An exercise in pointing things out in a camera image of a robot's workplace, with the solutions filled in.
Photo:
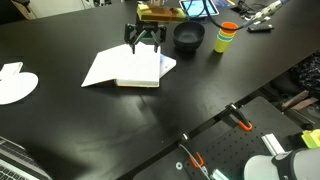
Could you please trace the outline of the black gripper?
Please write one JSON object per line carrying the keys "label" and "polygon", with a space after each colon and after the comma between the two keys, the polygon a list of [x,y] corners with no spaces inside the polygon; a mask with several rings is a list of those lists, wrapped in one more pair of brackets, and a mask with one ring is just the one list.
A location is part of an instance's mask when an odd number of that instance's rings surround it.
{"label": "black gripper", "polygon": [[126,24],[124,40],[130,44],[132,53],[135,54],[135,46],[143,39],[154,41],[154,52],[158,52],[158,47],[166,41],[167,28],[158,22],[137,21],[135,24]]}

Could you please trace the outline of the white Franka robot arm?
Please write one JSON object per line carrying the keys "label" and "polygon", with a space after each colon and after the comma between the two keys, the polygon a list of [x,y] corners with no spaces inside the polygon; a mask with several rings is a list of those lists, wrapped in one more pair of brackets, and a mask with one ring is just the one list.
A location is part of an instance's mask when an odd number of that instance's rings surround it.
{"label": "white Franka robot arm", "polygon": [[319,149],[284,152],[275,139],[300,142],[301,128],[262,97],[249,95],[298,64],[307,42],[302,29],[251,35],[241,33],[225,53],[212,52],[198,72],[183,79],[183,98],[204,107],[208,117],[190,117],[197,127],[119,180],[142,171],[176,151],[185,167],[209,180],[319,180]]}

